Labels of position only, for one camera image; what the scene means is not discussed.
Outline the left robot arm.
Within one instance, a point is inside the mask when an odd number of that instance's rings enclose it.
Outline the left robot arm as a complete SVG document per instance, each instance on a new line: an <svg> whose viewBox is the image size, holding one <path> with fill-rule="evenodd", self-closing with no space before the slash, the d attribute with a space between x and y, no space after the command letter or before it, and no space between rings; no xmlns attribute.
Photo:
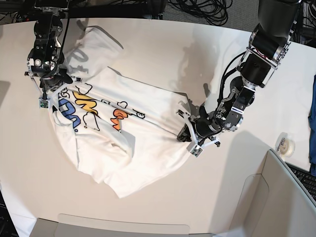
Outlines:
<svg viewBox="0 0 316 237"><path fill-rule="evenodd" d="M292 26L295 23L300 0L261 0L258 7L258 25L253 30L246 51L235 59L238 65L226 68L220 83L217 108L208 113L200 106L198 116L189 116L177 140L206 139L213 141L225 130L236 131L243 120L244 110L255 99L256 87L265 87L284 58L290 45Z"/></svg>

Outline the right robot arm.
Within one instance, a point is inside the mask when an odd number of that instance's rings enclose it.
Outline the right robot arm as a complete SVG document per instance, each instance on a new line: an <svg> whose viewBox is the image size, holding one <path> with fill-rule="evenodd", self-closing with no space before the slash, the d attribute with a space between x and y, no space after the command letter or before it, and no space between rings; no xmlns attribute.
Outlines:
<svg viewBox="0 0 316 237"><path fill-rule="evenodd" d="M64 83L72 83L65 69L64 42L59 41L63 32L61 18L69 10L68 0L36 0L34 11L35 42L27 58L28 75L32 80L39 79L39 90L46 93L56 90Z"/></svg>

